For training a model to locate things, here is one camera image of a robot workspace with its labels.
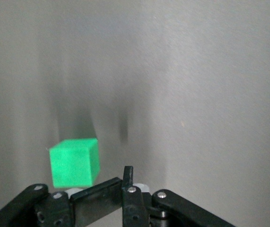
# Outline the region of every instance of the cube top face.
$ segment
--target cube top face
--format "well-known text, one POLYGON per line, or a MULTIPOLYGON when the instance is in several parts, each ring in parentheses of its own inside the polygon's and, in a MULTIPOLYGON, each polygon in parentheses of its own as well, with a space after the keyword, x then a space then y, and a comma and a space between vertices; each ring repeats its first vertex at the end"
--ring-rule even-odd
POLYGON ((64 140, 50 149, 55 188, 90 187, 100 172, 98 140, 64 140))

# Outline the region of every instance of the cube front face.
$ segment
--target cube front face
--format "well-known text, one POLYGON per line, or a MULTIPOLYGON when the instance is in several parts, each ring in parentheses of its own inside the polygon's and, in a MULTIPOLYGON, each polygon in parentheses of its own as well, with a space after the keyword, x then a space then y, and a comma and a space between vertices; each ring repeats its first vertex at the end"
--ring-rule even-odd
POLYGON ((64 140, 50 149, 55 188, 90 187, 100 172, 97 139, 64 140))

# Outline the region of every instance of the silver screw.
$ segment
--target silver screw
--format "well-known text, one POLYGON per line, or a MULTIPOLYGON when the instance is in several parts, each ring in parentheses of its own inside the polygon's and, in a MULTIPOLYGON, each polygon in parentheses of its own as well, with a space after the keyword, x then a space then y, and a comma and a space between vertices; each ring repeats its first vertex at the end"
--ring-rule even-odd
POLYGON ((130 188, 128 188, 127 191, 130 192, 130 193, 134 193, 136 191, 136 188, 135 187, 130 187, 130 188))
POLYGON ((166 197, 166 194, 165 192, 158 192, 157 196, 161 199, 165 198, 166 197))
POLYGON ((37 186, 34 188, 34 190, 37 191, 37 190, 40 190, 40 189, 42 189, 42 188, 43 188, 42 185, 37 185, 37 186))
POLYGON ((59 199, 62 196, 60 192, 55 193, 52 197, 53 199, 59 199))

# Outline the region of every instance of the green block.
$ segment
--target green block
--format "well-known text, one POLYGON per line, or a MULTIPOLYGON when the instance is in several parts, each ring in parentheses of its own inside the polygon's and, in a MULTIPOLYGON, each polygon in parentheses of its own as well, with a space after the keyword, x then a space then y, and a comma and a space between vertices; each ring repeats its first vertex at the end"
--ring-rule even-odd
POLYGON ((98 140, 64 140, 50 149, 55 188, 91 187, 100 172, 98 140))

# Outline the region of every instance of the gray surface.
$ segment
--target gray surface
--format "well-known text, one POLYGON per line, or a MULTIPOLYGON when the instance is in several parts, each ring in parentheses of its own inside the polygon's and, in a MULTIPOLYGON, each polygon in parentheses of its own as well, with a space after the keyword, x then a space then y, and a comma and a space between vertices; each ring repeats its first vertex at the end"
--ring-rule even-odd
POLYGON ((270 227, 270 1, 67 2, 0 1, 0 208, 96 134, 98 182, 270 227))

